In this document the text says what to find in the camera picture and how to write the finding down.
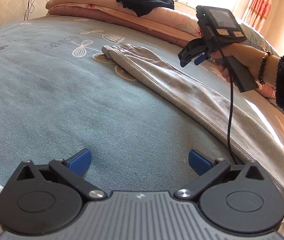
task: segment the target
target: red and orange curtain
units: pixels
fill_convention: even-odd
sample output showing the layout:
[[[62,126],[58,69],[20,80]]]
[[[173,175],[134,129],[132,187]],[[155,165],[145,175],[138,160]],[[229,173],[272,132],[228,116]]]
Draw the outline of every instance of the red and orange curtain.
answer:
[[[272,0],[250,0],[242,20],[261,32],[269,15],[271,3]]]

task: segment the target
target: metal screw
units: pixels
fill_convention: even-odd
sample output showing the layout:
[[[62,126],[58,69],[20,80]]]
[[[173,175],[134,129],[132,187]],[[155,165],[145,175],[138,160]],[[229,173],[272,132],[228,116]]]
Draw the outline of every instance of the metal screw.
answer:
[[[103,198],[104,195],[105,195],[105,193],[104,193],[103,191],[101,191],[101,190],[98,190],[98,189],[96,189],[96,190],[91,190],[91,191],[89,192],[89,196],[90,196],[91,198],[99,199],[99,198]]]
[[[180,189],[176,192],[176,195],[179,197],[179,198],[188,198],[188,197],[191,197],[192,195],[192,192],[188,189]]]

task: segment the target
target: gray ridged panel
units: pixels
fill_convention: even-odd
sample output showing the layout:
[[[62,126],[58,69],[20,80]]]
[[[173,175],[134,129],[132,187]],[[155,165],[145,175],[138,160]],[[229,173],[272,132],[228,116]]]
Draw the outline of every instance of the gray ridged panel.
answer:
[[[114,192],[91,202],[69,227],[46,236],[16,236],[5,232],[0,240],[240,240],[205,222],[190,202],[177,201],[168,192]],[[254,240],[283,240],[276,233]]]

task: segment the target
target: white label sticker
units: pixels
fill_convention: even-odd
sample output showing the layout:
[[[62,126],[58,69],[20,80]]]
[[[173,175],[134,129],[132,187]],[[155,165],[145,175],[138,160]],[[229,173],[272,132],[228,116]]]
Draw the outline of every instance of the white label sticker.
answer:
[[[228,30],[217,29],[218,34],[220,35],[229,35]]]
[[[242,32],[233,32],[233,33],[236,37],[243,37],[244,36]]]

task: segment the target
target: triangular cutout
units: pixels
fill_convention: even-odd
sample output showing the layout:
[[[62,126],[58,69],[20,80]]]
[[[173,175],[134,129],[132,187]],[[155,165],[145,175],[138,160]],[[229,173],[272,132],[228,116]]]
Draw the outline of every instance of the triangular cutout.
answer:
[[[33,179],[35,178],[29,166],[23,167],[23,170],[20,172],[17,180],[24,180],[24,179]]]
[[[264,177],[258,170],[256,166],[251,166],[246,174],[246,178],[248,179],[258,179],[258,180],[264,180]]]

